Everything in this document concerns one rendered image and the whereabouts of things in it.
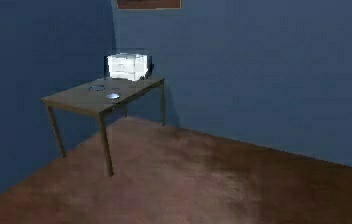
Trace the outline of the white box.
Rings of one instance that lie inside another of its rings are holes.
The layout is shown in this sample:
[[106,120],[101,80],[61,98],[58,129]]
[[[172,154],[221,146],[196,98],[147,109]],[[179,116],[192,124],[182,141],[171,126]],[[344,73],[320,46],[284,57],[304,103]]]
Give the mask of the white box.
[[104,57],[104,78],[138,81],[152,73],[152,58],[146,54],[118,53]]

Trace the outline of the brown wooden table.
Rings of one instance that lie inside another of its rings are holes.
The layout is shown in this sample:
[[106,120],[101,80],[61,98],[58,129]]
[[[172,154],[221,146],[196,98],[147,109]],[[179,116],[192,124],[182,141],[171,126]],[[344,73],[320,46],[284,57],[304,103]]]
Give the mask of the brown wooden table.
[[[148,79],[129,81],[126,79],[103,78],[97,79],[73,88],[70,88],[50,96],[43,97],[41,101],[50,119],[53,133],[57,142],[59,152],[63,158],[66,157],[63,140],[56,122],[53,109],[60,109],[76,114],[91,116],[99,125],[101,142],[103,145],[106,171],[110,177],[114,175],[111,152],[109,148],[105,117],[119,108],[126,106],[145,95],[152,89],[161,90],[161,125],[166,124],[165,103],[165,79],[163,77],[150,77]],[[118,99],[107,99],[106,95],[117,93]]]

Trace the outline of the framed red picture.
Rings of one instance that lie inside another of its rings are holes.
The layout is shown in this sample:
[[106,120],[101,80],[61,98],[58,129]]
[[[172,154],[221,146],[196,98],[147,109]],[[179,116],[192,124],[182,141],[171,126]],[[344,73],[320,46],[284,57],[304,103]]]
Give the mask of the framed red picture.
[[180,9],[182,0],[116,0],[118,9]]

